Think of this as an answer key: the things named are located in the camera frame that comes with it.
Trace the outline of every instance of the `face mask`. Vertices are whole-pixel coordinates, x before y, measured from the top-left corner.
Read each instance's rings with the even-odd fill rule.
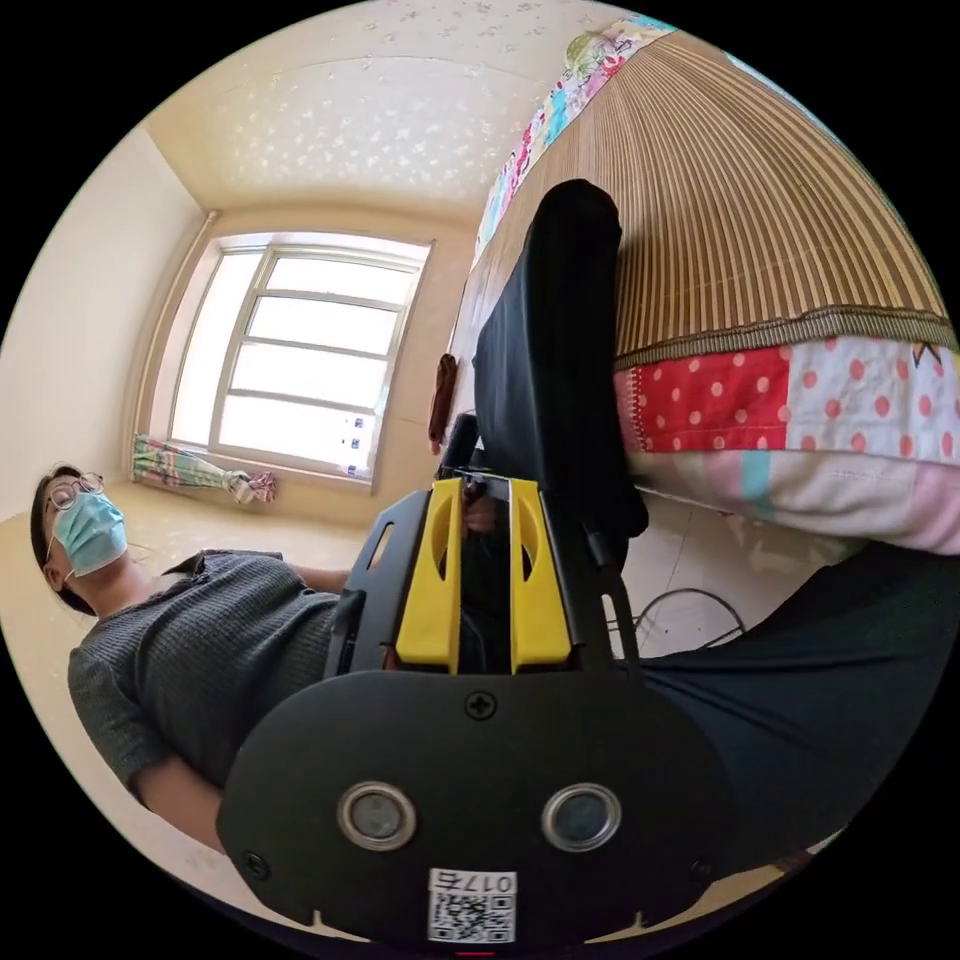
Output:
[[[53,536],[70,561],[68,578],[94,573],[127,549],[123,514],[102,493],[78,493],[73,506],[57,514]]]

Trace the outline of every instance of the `window frame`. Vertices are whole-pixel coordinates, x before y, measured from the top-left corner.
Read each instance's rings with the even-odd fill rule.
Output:
[[[339,234],[344,240],[349,241],[350,236]],[[403,256],[398,253],[388,253],[373,249],[377,242],[384,245],[395,243],[396,241],[383,240],[378,241],[373,237],[357,237],[363,241],[362,248],[351,248],[345,244],[328,244],[317,242],[299,242],[300,238],[293,237],[264,237],[261,235],[223,237],[214,241],[216,244],[216,262],[206,276],[203,293],[199,299],[196,310],[190,320],[189,331],[187,333],[184,348],[180,351],[177,362],[176,377],[173,384],[172,402],[166,417],[165,439],[170,443],[176,444],[187,450],[191,450],[200,455],[206,456],[212,461],[221,461],[224,464],[230,464],[233,467],[243,468],[248,466],[263,467],[267,469],[280,468],[281,470],[294,471],[300,475],[314,476],[328,481],[339,483],[349,483],[351,485],[362,485],[372,491],[373,484],[377,477],[377,467],[380,457],[380,440],[383,432],[384,421],[386,419],[387,409],[391,388],[393,386],[394,376],[396,374],[397,364],[399,362],[404,336],[407,330],[410,313],[416,302],[420,285],[423,280],[423,274],[427,266],[427,261],[432,252],[433,244],[423,243],[405,243],[408,247],[418,247],[422,250],[422,256],[412,257]],[[191,344],[196,330],[197,323],[206,304],[207,296],[217,275],[221,263],[225,257],[236,254],[259,253],[261,255],[260,263],[257,265],[247,287],[237,317],[234,320],[230,339],[227,343],[226,352],[220,369],[217,390],[214,399],[213,412],[210,423],[210,431],[207,436],[206,445],[199,445],[193,442],[186,442],[177,439],[174,434],[173,424],[176,416],[177,401],[180,395],[180,387],[186,365],[187,356],[190,352]],[[387,303],[384,301],[370,300],[358,297],[346,297],[336,294],[319,294],[303,290],[271,289],[267,286],[270,275],[277,260],[284,259],[319,259],[332,260],[337,262],[346,262],[360,266],[385,267],[391,270],[408,273],[415,277],[411,283],[405,303]],[[272,338],[252,337],[248,331],[252,325],[257,303],[263,297],[287,297],[299,300],[315,300],[319,302],[343,303],[349,305],[372,307],[374,309],[389,310],[396,314],[393,331],[390,342],[385,354],[372,354],[363,351],[349,350],[339,347],[325,347],[317,344],[300,343],[298,341],[275,340]],[[296,349],[315,350],[328,354],[339,354],[341,356],[354,356],[376,360],[385,360],[386,369],[384,371],[383,383],[377,402],[372,407],[357,407],[348,404],[340,404],[334,401],[314,400],[312,398],[300,397],[295,395],[274,394],[266,391],[232,389],[236,365],[240,356],[240,350],[246,343],[266,343],[277,346],[287,346]],[[367,461],[367,467],[362,472],[351,474],[343,465],[325,462],[320,460],[311,460],[308,458],[292,456],[289,454],[274,453],[272,451],[260,450],[254,447],[238,447],[220,442],[220,430],[223,421],[223,410],[228,396],[252,396],[263,399],[278,400],[281,402],[296,403],[302,406],[315,406],[328,410],[343,411],[357,416],[373,418],[373,430],[370,436],[370,453]]]

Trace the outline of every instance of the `yellow bracket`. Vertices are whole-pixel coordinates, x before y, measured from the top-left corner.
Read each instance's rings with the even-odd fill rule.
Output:
[[[460,659],[461,486],[459,477],[433,485],[397,637],[397,656],[404,663],[445,666],[450,673],[457,672]]]
[[[524,578],[523,553],[530,559]],[[536,483],[510,481],[510,633],[513,672],[564,663],[570,634]]]

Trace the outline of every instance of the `dark hair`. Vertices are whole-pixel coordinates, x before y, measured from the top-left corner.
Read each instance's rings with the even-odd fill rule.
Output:
[[[47,563],[47,551],[50,544],[47,542],[46,534],[43,532],[43,508],[46,505],[47,484],[51,480],[59,477],[82,476],[76,467],[63,465],[57,467],[52,473],[48,473],[38,484],[37,492],[33,495],[33,506],[30,508],[30,543],[33,546],[33,556],[37,561],[37,566],[43,570]],[[81,600],[72,590],[64,587],[57,593],[57,596],[72,610],[78,613],[85,613],[88,617],[95,617],[96,614],[90,609],[89,605]]]

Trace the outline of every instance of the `window pane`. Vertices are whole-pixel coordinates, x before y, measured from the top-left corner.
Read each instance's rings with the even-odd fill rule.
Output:
[[[217,266],[190,336],[177,388],[173,437],[201,446],[210,439],[213,402],[243,298],[262,254],[234,253]]]
[[[233,374],[235,390],[260,390],[352,407],[374,407],[387,372],[385,360],[320,350],[245,343]]]
[[[280,400],[228,396],[223,405],[220,442],[336,464],[351,476],[368,477],[375,426],[374,417]]]
[[[396,323],[397,315],[387,310],[323,300],[261,297],[247,332],[267,340],[385,354]]]
[[[267,281],[271,290],[306,290],[384,303],[406,303],[415,273],[340,260],[281,257]]]

